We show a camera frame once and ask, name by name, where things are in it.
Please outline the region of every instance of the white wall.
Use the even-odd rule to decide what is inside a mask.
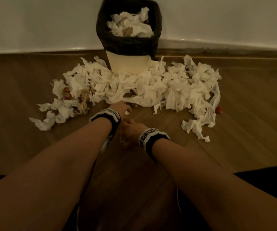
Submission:
[[[155,0],[161,47],[277,49],[277,0]],[[102,0],[0,0],[0,53],[101,49]]]

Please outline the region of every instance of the pile of tissues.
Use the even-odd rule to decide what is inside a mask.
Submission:
[[[107,21],[107,26],[114,36],[123,37],[152,37],[154,32],[148,25],[148,7],[141,9],[138,14],[122,12],[111,15],[112,21]]]
[[[149,71],[144,73],[119,71],[114,75],[98,57],[95,57],[95,62],[81,59],[84,64],[64,73],[65,80],[52,82],[53,93],[58,99],[52,104],[39,104],[40,111],[48,111],[47,118],[43,122],[30,118],[40,130],[50,130],[55,122],[63,123],[70,117],[87,113],[87,101],[95,105],[102,100],[108,104],[123,100],[154,107],[154,114],[164,107],[176,112],[187,108],[196,119],[182,121],[181,127],[187,133],[192,130],[198,139],[210,141],[209,136],[202,135],[202,126],[215,125],[215,109],[220,101],[218,80],[221,76],[218,70],[202,63],[195,65],[186,55],[184,64],[172,62],[167,69],[162,57],[160,61],[152,61]],[[132,93],[132,97],[124,97],[127,93]]]

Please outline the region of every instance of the forearm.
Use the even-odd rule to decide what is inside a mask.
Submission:
[[[61,230],[111,128],[98,118],[0,180],[0,229]]]
[[[277,230],[277,199],[169,140],[153,155],[213,230]]]

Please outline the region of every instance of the trash can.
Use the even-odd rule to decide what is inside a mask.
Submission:
[[[147,38],[114,36],[107,27],[111,15],[125,11],[137,14],[148,7],[148,24],[154,35]],[[148,71],[157,52],[162,31],[162,16],[159,5],[152,0],[104,0],[98,13],[97,35],[106,50],[114,74],[124,70],[133,74]]]

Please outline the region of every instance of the wristband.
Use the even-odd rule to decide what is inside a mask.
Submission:
[[[138,138],[138,144],[147,152],[155,164],[157,164],[157,160],[152,154],[152,146],[159,139],[170,140],[170,137],[165,132],[159,131],[155,128],[149,128],[144,130]]]
[[[113,110],[113,109],[103,109],[100,112],[98,112],[97,114],[95,114],[94,116],[92,116],[89,119],[89,122],[92,122],[94,120],[96,120],[97,118],[107,118],[108,120],[111,121],[112,123],[112,130],[109,134],[110,139],[112,139],[112,137],[114,136],[114,134],[116,133],[116,130],[121,122],[121,118],[120,115],[117,111]]]

